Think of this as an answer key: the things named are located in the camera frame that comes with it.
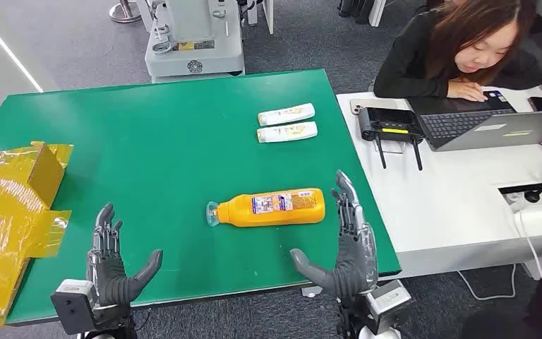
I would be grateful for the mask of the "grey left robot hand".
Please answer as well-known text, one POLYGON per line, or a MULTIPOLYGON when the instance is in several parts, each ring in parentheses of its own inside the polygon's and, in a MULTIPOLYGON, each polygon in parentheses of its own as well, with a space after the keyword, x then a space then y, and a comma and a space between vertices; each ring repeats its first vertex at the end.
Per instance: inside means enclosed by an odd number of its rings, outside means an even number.
POLYGON ((162 266, 163 250, 156 249, 147 263, 128 276, 121 256, 122 220, 114 222, 114 204, 107 203, 97 214, 92 232, 92 246, 87 253, 86 278, 96 288, 99 304, 128 306, 145 289, 162 266))

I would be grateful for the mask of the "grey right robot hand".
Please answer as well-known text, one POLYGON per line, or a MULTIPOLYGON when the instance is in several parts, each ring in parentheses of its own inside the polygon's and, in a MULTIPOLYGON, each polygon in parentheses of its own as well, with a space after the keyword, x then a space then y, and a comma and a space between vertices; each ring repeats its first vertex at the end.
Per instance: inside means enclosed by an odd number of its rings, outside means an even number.
POLYGON ((291 249, 295 269, 323 291, 341 300, 373 290, 378 281, 378 260, 373 230, 366 221, 357 192, 348 176, 336 173, 339 190, 332 190, 339 221, 338 253, 332 270, 311 263, 300 249, 291 249))

